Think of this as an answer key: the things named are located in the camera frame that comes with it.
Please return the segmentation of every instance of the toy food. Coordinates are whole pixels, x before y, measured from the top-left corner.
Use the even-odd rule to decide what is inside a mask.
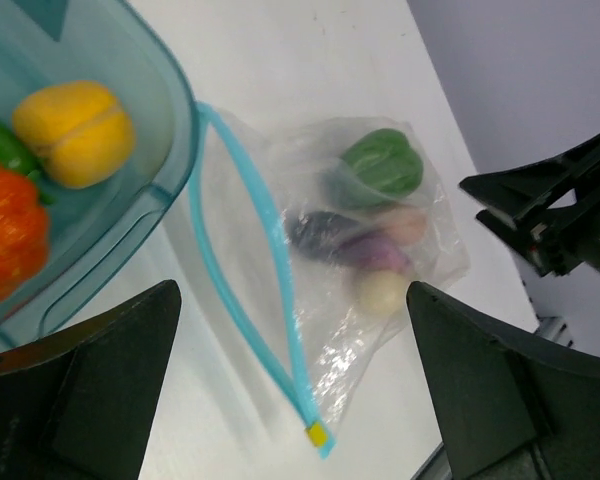
[[[67,188],[109,178],[135,146],[131,117],[107,87],[89,80],[33,93],[14,110],[13,128],[47,174]]]
[[[427,215],[419,208],[400,205],[374,216],[376,225],[401,247],[420,242],[427,231]]]
[[[362,272],[357,278],[356,294],[360,307],[369,315],[386,318],[407,308],[408,276],[390,270]]]
[[[22,175],[41,168],[36,156],[1,122],[0,165]]]
[[[301,216],[289,232],[306,257],[363,269],[404,272],[409,258],[388,237],[349,217],[316,211]]]
[[[44,267],[49,224],[34,183],[0,166],[0,302]]]
[[[344,165],[336,170],[335,179],[339,184],[337,202],[342,208],[386,205],[409,195],[422,183],[422,159],[399,130],[375,130],[340,158]]]
[[[367,270],[404,273],[411,268],[409,257],[381,233],[369,233],[343,243],[335,258],[342,265]]]
[[[289,229],[291,243],[306,257],[334,261],[347,240],[363,233],[360,222],[333,212],[316,211],[300,215]]]

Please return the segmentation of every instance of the white surface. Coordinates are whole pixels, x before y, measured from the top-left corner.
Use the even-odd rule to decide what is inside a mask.
[[[475,222],[477,205],[456,188],[475,170],[405,0],[131,3],[174,51],[199,99],[262,133],[332,116],[410,121],[443,178],[471,255],[470,274],[450,293],[522,328],[535,327],[509,253]],[[161,279],[175,279],[182,290],[180,326],[141,478],[410,478],[440,441],[412,331],[377,354],[339,445],[319,460],[291,407],[214,304],[185,204],[181,197],[78,316],[99,313]]]

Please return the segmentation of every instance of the teal plastic bin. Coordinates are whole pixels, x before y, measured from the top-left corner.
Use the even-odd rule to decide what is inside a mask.
[[[173,56],[122,0],[0,0],[0,118],[51,84],[96,80],[131,114],[137,146],[94,187],[51,183],[51,258],[0,304],[0,351],[64,325],[124,265],[185,185],[198,117]]]

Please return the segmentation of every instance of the ziplock bag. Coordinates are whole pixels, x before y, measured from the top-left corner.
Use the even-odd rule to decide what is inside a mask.
[[[408,323],[410,281],[449,286],[466,250],[407,125],[343,118],[264,139],[198,109],[200,138],[215,130],[189,180],[205,266],[326,457],[373,353]]]

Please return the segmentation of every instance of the green vegetable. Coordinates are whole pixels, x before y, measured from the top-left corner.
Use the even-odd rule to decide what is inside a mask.
[[[358,140],[340,157],[335,176],[336,203],[343,208],[390,204],[415,191],[422,183],[423,164],[404,133],[375,130]]]
[[[1,122],[0,165],[25,175],[36,183],[41,178],[42,170],[38,157],[31,153],[18,137]],[[54,199],[43,192],[40,192],[40,200],[45,204],[54,203]]]

